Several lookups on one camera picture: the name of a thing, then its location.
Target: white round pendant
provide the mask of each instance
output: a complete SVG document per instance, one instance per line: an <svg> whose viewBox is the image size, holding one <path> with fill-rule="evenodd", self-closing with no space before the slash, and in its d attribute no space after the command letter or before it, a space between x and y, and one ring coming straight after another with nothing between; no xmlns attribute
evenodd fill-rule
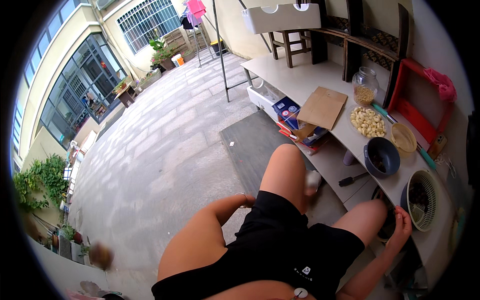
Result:
<svg viewBox="0 0 480 300"><path fill-rule="evenodd" d="M305 298L308 296L308 292L306 289L304 288L296 288L293 293L295 294L295 296L297 296L298 298Z"/></svg>

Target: pink cloth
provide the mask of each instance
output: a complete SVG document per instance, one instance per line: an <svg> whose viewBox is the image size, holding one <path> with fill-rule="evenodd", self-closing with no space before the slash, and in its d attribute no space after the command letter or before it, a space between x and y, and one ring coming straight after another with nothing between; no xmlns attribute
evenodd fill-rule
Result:
<svg viewBox="0 0 480 300"><path fill-rule="evenodd" d="M186 4L190 12L193 13L197 19L206 13L205 5L202 0L190 0Z"/></svg>
<svg viewBox="0 0 480 300"><path fill-rule="evenodd" d="M438 86L440 99L447 102L456 101L456 89L453 82L447 75L442 74L432 68L424 69L423 73L427 75L430 82Z"/></svg>

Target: orange phone case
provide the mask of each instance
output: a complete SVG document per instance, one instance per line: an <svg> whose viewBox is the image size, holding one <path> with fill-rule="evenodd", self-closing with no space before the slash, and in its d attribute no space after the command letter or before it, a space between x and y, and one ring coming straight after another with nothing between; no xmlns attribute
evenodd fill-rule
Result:
<svg viewBox="0 0 480 300"><path fill-rule="evenodd" d="M435 160L445 147L447 141L447 137L443 133L438 134L433 143L428 148L428 155Z"/></svg>

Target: stone tile floor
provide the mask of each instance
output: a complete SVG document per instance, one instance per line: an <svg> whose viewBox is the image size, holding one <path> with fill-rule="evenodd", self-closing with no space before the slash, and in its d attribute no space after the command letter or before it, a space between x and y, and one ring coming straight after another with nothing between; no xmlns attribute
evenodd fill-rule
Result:
<svg viewBox="0 0 480 300"><path fill-rule="evenodd" d="M246 80L244 61L225 56L229 85ZM229 90L227 103L220 60L198 68L193 59L139 94L86 154L69 222L115 250L112 290L152 299L170 239L207 203L242 191L219 132L257 111L246 87ZM227 243L247 213L223 226Z"/></svg>

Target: dark gray mat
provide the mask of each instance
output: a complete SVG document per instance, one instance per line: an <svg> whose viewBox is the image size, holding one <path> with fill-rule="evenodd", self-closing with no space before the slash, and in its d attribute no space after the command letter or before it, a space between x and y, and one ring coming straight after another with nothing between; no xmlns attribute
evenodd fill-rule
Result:
<svg viewBox="0 0 480 300"><path fill-rule="evenodd" d="M118 119L120 119L120 117L123 115L123 112L125 111L125 106L122 107L116 114L115 116L113 116L113 118L111 118L110 120L108 120L108 122L105 124L105 127L100 130L100 132L98 133L98 137L96 138L96 140L98 141L98 139L104 134L107 132L107 130L113 125L113 123L115 123Z"/></svg>
<svg viewBox="0 0 480 300"><path fill-rule="evenodd" d="M293 144L278 132L279 129L263 110L259 110L220 132L245 193L257 196L272 153L281 144ZM315 170L307 157L302 156L307 170Z"/></svg>

